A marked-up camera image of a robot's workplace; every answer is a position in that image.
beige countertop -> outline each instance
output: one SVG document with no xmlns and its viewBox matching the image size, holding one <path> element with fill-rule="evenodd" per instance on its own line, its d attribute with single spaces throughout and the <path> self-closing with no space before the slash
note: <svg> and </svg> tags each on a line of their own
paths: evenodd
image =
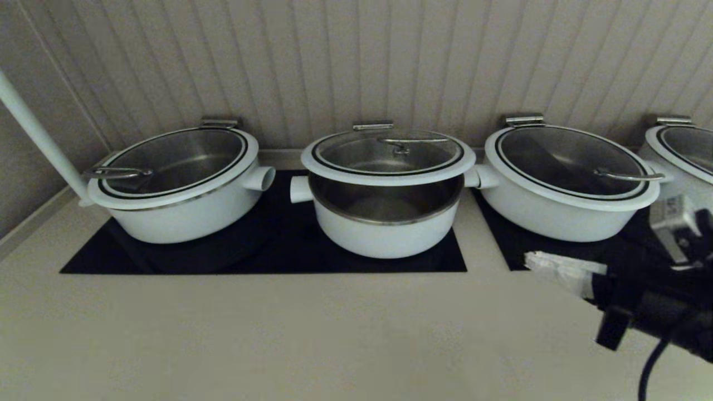
<svg viewBox="0 0 713 401">
<path fill-rule="evenodd" d="M 656 340 L 510 272 L 470 191 L 467 273 L 59 275 L 106 221 L 73 200 L 0 262 L 2 400 L 634 400 Z M 710 400 L 670 347 L 650 400 Z"/>
</svg>

wall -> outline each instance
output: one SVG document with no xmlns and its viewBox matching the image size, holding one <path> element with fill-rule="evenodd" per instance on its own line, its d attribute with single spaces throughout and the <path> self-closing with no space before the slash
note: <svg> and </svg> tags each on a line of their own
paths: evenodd
<svg viewBox="0 0 713 401">
<path fill-rule="evenodd" d="M 498 116 L 627 145 L 644 113 L 713 118 L 705 0 L 28 0 L 107 138 L 240 114 L 265 148 L 391 117 L 482 146 Z"/>
<path fill-rule="evenodd" d="M 75 167 L 91 166 L 108 147 L 75 102 L 21 8 L 0 1 L 0 67 Z M 65 186 L 0 103 L 0 238 Z"/>
</svg>

glass lid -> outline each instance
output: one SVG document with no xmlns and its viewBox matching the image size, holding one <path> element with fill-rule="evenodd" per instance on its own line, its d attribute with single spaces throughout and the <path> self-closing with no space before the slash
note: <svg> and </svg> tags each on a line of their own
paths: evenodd
<svg viewBox="0 0 713 401">
<path fill-rule="evenodd" d="M 662 143 L 676 156 L 708 174 L 713 174 L 713 132 L 672 126 L 660 132 Z"/>
<path fill-rule="evenodd" d="M 595 170 L 639 176 L 643 167 L 623 148 L 598 136 L 554 126 L 516 128 L 497 144 L 501 158 L 522 176 L 556 191 L 586 198 L 621 199 L 644 183 Z"/>
<path fill-rule="evenodd" d="M 137 178 L 105 179 L 112 193 L 166 194 L 204 183 L 235 165 L 245 154 L 245 139 L 223 129 L 199 128 L 158 136 L 129 148 L 111 168 L 150 169 Z"/>
<path fill-rule="evenodd" d="M 340 133 L 318 142 L 312 150 L 315 160 L 325 166 L 378 176 L 438 170 L 457 162 L 463 152 L 448 136 L 404 129 Z"/>
</svg>

metal hinge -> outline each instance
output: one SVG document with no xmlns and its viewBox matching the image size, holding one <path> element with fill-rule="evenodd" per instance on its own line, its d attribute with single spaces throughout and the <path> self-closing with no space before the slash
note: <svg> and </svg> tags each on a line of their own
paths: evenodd
<svg viewBox="0 0 713 401">
<path fill-rule="evenodd" d="M 689 116 L 655 116 L 657 126 L 692 126 Z"/>
<path fill-rule="evenodd" d="M 200 120 L 201 128 L 238 128 L 242 126 L 242 119 L 238 118 L 236 120 L 223 119 L 223 118 L 208 118 L 204 117 Z"/>
<path fill-rule="evenodd" d="M 541 127 L 545 125 L 545 117 L 541 113 L 518 113 L 503 116 L 503 125 L 507 127 Z"/>
<path fill-rule="evenodd" d="M 394 120 L 378 120 L 378 121 L 357 121 L 352 124 L 352 129 L 355 131 L 365 131 L 370 129 L 393 129 Z"/>
</svg>

cooking pot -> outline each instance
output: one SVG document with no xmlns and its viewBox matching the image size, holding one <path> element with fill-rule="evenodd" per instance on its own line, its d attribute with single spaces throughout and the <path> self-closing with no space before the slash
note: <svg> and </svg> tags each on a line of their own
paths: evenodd
<svg viewBox="0 0 713 401">
<path fill-rule="evenodd" d="M 257 140 L 235 122 L 208 121 L 149 138 L 87 171 L 89 198 L 132 237 L 179 243 L 246 214 L 275 177 Z"/>
<path fill-rule="evenodd" d="M 520 227 L 558 240 L 603 240 L 659 195 L 665 176 L 615 142 L 545 124 L 541 115 L 505 122 L 486 141 L 476 187 Z"/>
<path fill-rule="evenodd" d="M 661 196 L 683 193 L 695 209 L 713 210 L 713 131 L 696 127 L 690 117 L 659 117 L 656 124 L 638 154 L 666 174 Z"/>
<path fill-rule="evenodd" d="M 473 150 L 389 123 L 354 129 L 302 152 L 310 174 L 292 179 L 292 202 L 314 201 L 324 233 L 359 255 L 404 258 L 433 247 L 453 225 Z"/>
</svg>

